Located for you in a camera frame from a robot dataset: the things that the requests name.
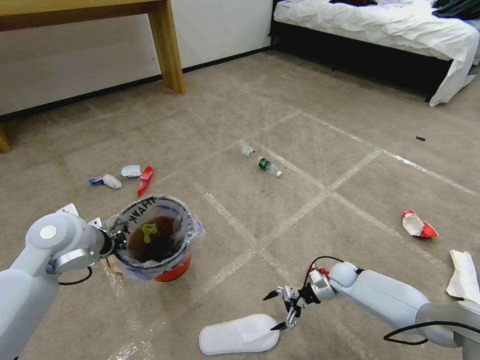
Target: white slipper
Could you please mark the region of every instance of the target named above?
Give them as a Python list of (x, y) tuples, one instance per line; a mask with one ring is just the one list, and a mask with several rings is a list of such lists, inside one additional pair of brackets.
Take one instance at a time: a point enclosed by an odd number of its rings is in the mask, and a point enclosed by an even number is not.
[(275, 319), (266, 314), (209, 325), (200, 331), (200, 350), (205, 355), (263, 352), (279, 341), (280, 331), (270, 331), (275, 325)]

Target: black cable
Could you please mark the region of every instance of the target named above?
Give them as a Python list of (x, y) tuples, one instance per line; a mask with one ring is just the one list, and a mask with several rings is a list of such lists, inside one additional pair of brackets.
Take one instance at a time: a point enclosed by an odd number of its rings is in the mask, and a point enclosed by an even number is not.
[(409, 326), (401, 327), (397, 330), (393, 330), (393, 331), (389, 332), (387, 335), (385, 335), (383, 337), (383, 340), (389, 341), (389, 342), (392, 342), (392, 343), (405, 344), (405, 345), (425, 344), (428, 341), (428, 339), (426, 339), (426, 338), (423, 339), (422, 341), (409, 342), (409, 341), (392, 339), (392, 336), (398, 335), (400, 333), (404, 333), (408, 330), (426, 328), (426, 327), (434, 326), (434, 325), (454, 326), (454, 327), (467, 329), (467, 330), (470, 330), (470, 331), (473, 331), (475, 333), (480, 334), (480, 329), (478, 329), (476, 327), (473, 327), (473, 326), (470, 326), (470, 325), (463, 324), (461, 322), (437, 320), (437, 321), (421, 322), (421, 323), (418, 323), (418, 324), (415, 324), (415, 325), (409, 325)]
[(308, 267), (308, 269), (306, 271), (305, 280), (303, 281), (303, 286), (301, 287), (302, 289), (305, 287), (305, 285), (307, 285), (307, 280), (309, 279), (310, 269), (315, 264), (315, 262), (317, 260), (320, 260), (320, 259), (333, 259), (333, 260), (337, 260), (340, 263), (344, 262), (343, 260), (340, 260), (339, 258), (336, 258), (336, 257), (333, 257), (333, 256), (319, 256), (319, 257), (316, 257), (315, 260), (313, 260), (311, 262), (310, 266)]
[(92, 270), (92, 268), (90, 266), (88, 266), (87, 269), (88, 269), (88, 275), (85, 276), (83, 279), (80, 279), (80, 280), (77, 280), (77, 281), (72, 281), (72, 282), (60, 282), (59, 281), (58, 285), (63, 285), (63, 286), (77, 285), (77, 284), (80, 284), (80, 283), (83, 283), (83, 282), (87, 281), (88, 279), (90, 279), (90, 277), (94, 273), (94, 271)]

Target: bed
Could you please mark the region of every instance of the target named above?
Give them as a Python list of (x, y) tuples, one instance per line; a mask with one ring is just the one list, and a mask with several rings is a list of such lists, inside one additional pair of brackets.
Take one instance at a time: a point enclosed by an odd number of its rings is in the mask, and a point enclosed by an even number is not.
[[(428, 97), (434, 107), (449, 102), (476, 76), (480, 21), (438, 18), (432, 11), (429, 0), (364, 7), (331, 4), (329, 0), (286, 0), (274, 2), (271, 34), (291, 31), (292, 27), (282, 27), (288, 25), (394, 49), (397, 55), (401, 51), (416, 54), (417, 59), (433, 60), (441, 73)], [(310, 46), (322, 44), (310, 42)], [(382, 59), (377, 61), (382, 66)]]

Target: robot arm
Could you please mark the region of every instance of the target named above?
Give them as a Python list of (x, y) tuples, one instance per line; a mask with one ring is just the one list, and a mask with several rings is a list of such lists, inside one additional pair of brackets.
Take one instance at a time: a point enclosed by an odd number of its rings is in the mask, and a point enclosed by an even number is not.
[(108, 236), (100, 219), (86, 223), (73, 204), (37, 220), (25, 248), (0, 272), (0, 354), (14, 360), (57, 297), (61, 273), (83, 269), (125, 246), (122, 233)]
[(295, 327), (308, 304), (344, 296), (394, 329), (437, 322), (412, 328), (405, 334), (422, 336), (445, 347), (462, 346), (464, 360), (480, 357), (480, 306), (475, 303), (458, 301), (450, 305), (433, 305), (414, 287), (378, 272), (360, 269), (349, 262), (336, 264), (329, 274), (313, 267), (309, 276), (311, 282), (301, 289), (277, 286), (264, 298), (268, 300), (282, 295), (288, 311), (286, 321), (272, 330)]

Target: water bottle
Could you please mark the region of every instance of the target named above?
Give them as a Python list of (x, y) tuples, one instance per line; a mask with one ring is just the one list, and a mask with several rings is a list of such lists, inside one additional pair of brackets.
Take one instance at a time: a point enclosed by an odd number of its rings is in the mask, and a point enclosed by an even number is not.
[(255, 150), (251, 147), (245, 140), (240, 139), (238, 142), (238, 148), (240, 149), (241, 153), (246, 156), (251, 156)]
[(275, 174), (277, 178), (282, 176), (282, 172), (264, 157), (260, 156), (258, 158), (258, 167), (269, 174)]

